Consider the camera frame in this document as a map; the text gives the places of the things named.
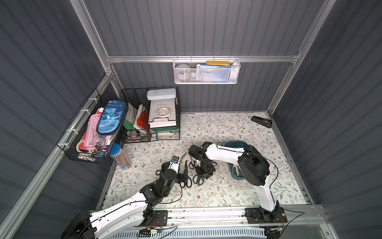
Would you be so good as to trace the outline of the small black scissors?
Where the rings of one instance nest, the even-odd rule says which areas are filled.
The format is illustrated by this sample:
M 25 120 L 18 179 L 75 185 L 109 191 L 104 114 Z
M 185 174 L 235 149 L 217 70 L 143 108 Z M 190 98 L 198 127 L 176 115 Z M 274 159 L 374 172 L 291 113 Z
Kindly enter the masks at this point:
M 190 161 L 189 163 L 189 168 L 190 169 L 195 169 L 196 165 L 195 165 L 195 161 Z

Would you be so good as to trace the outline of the blue handled scissors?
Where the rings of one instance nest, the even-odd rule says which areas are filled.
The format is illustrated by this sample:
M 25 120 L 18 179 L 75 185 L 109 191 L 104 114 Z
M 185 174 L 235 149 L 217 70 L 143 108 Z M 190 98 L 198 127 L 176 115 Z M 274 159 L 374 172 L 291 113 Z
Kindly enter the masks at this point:
M 204 176 L 194 175 L 193 177 L 193 183 L 196 185 L 203 185 L 205 182 Z

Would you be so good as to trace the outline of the teal storage box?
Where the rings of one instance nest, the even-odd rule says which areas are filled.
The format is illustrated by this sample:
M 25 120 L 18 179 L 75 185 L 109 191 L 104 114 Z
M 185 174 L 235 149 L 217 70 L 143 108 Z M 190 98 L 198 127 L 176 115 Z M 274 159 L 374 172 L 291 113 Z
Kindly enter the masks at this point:
M 247 145 L 248 144 L 244 141 L 231 141 L 231 142 L 227 142 L 224 146 L 230 147 L 230 148 L 245 148 Z M 236 180 L 245 179 L 239 166 L 232 163 L 228 163 L 227 165 L 230 171 L 230 175 L 233 179 L 236 179 Z

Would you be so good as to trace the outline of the yellow handled scissors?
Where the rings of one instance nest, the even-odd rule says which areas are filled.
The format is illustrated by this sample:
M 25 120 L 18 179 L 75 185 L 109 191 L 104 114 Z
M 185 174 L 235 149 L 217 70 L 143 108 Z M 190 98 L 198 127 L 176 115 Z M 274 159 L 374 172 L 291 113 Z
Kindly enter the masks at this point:
M 240 177 L 240 168 L 237 165 L 232 166 L 232 174 L 235 177 Z

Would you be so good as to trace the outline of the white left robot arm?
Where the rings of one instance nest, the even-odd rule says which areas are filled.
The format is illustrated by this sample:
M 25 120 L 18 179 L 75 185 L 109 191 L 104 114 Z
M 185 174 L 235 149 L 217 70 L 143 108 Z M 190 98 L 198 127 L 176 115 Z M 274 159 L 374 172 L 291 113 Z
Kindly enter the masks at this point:
M 153 207 L 161 204 L 177 181 L 180 168 L 175 157 L 159 179 L 144 186 L 138 193 L 110 208 L 79 212 L 61 234 L 62 239 L 107 239 L 125 229 L 154 222 Z

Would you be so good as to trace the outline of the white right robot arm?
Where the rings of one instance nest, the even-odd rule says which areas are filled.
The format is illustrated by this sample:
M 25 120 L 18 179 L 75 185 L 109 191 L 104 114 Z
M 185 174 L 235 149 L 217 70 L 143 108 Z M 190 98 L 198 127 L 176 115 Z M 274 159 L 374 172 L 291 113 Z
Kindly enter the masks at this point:
M 270 164 L 253 146 L 231 148 L 204 142 L 200 147 L 192 145 L 188 154 L 193 158 L 192 169 L 196 170 L 193 183 L 202 185 L 215 172 L 215 161 L 231 163 L 239 167 L 244 179 L 255 187 L 260 200 L 260 207 L 246 209 L 248 223 L 286 223 L 285 211 L 273 196 Z

